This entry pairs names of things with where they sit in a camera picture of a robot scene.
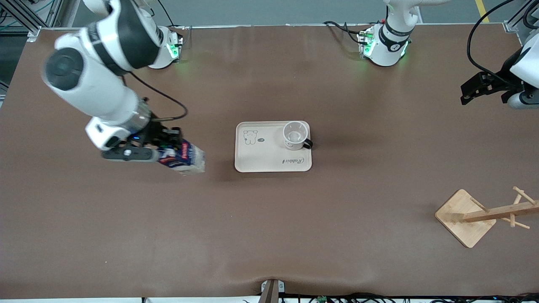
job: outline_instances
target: mug handle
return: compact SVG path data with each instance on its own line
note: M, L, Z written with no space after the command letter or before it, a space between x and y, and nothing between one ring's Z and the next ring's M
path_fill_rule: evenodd
M303 144L303 147L307 149L311 149L313 148L313 142L309 139L305 139L305 143Z

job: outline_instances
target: mug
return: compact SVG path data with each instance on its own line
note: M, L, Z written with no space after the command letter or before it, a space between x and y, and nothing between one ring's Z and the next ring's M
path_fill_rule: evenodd
M282 129L282 136L285 139L285 146L290 150L300 150L302 148L311 149L313 142L309 137L307 125L301 121L290 121Z

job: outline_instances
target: wooden peg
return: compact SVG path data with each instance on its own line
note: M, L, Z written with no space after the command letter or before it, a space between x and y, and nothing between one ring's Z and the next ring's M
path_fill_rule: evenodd
M522 195L522 197L526 198L531 204L533 205L536 205L537 202L535 202L535 200L533 200L532 198L530 198L530 196L526 195L524 193L524 191L516 186L513 186L513 189L518 192L520 195Z
M500 220L504 220L504 221L506 221L506 222L511 222L511 220L509 220L508 218L500 218ZM515 225L516 225L516 226L520 226L520 227L525 228L525 229L530 229L529 226L524 225L524 224L519 223L519 222L515 222Z
M474 197L470 196L470 200L472 200L472 202L475 203L475 205L479 206L482 210L488 212L488 209L484 207L483 204L479 203L479 201L477 201Z
M513 202L513 204L518 204L521 198L522 196L520 194L516 195L515 202Z

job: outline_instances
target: tray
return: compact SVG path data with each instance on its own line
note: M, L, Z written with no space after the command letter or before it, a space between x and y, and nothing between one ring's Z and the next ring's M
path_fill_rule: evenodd
M282 128L289 121L242 122L236 127L234 166L240 173L307 171L313 165L311 150L289 150Z

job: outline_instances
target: yellow floor line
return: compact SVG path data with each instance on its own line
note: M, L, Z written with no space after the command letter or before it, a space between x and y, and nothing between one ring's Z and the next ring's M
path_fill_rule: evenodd
M485 10L485 5L483 4L483 0L475 0L475 5L477 5L477 10L479 10L479 14L481 15L481 17L487 13L487 11ZM489 23L490 21L488 20L488 17L486 17L485 19L483 19L483 22Z

